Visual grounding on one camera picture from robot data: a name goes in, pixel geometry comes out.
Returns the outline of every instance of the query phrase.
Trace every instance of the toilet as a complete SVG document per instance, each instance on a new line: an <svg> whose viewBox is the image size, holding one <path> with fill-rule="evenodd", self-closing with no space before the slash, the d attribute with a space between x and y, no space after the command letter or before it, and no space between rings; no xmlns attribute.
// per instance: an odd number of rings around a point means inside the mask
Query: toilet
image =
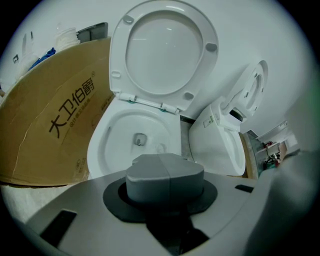
<svg viewBox="0 0 320 256"><path fill-rule="evenodd" d="M226 98L208 105L189 130L193 160L206 172L241 176L246 159L241 124L251 118L263 99L268 77L264 60L248 65Z"/></svg>
<svg viewBox="0 0 320 256"><path fill-rule="evenodd" d="M180 115L215 67L218 37L187 3L148 1L125 14L111 38L115 98L89 143L92 179L127 169L142 154L181 155Z"/></svg>

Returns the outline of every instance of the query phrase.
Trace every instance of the cardboard box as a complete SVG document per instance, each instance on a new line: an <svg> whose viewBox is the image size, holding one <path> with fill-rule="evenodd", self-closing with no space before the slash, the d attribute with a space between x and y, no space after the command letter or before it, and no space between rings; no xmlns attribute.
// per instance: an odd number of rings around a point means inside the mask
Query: cardboard box
<svg viewBox="0 0 320 256"><path fill-rule="evenodd" d="M110 38L59 52L28 72L0 106L0 181L49 187L88 178L91 136L114 98Z"/></svg>

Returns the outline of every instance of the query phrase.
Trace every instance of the toilet seat hinge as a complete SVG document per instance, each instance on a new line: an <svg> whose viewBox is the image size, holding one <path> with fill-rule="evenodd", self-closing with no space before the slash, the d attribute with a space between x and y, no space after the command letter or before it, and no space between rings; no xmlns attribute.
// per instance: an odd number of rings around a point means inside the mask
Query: toilet seat hinge
<svg viewBox="0 0 320 256"><path fill-rule="evenodd" d="M179 113L179 109L178 108L176 108L174 106L170 106L170 105L164 104L164 103L161 103L160 109L168 111L170 113L174 113L174 114Z"/></svg>
<svg viewBox="0 0 320 256"><path fill-rule="evenodd" d="M129 93L118 92L118 93L115 94L115 96L119 100L123 100L123 101L130 101L130 102L136 102L137 101L137 96L135 96L133 94L129 94Z"/></svg>

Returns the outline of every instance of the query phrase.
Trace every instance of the gray sensor cover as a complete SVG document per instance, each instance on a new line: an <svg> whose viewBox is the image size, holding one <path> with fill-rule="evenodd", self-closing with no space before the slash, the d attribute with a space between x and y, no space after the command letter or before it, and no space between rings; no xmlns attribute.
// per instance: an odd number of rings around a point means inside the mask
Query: gray sensor cover
<svg viewBox="0 0 320 256"><path fill-rule="evenodd" d="M129 199L147 208L175 208L200 196L204 167L181 156L143 154L126 170Z"/></svg>

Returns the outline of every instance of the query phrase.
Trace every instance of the toilet lid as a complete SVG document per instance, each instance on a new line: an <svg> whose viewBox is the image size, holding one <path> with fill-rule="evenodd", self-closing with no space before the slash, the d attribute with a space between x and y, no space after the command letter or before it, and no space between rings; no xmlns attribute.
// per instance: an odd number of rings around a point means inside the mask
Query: toilet lid
<svg viewBox="0 0 320 256"><path fill-rule="evenodd" d="M191 104L217 57L215 29L200 11L178 1L148 1L114 30L110 89L121 100L178 113Z"/></svg>
<svg viewBox="0 0 320 256"><path fill-rule="evenodd" d="M262 102L267 78L268 66L264 60L248 65L219 106L222 113L237 112L243 118L242 123L252 117Z"/></svg>

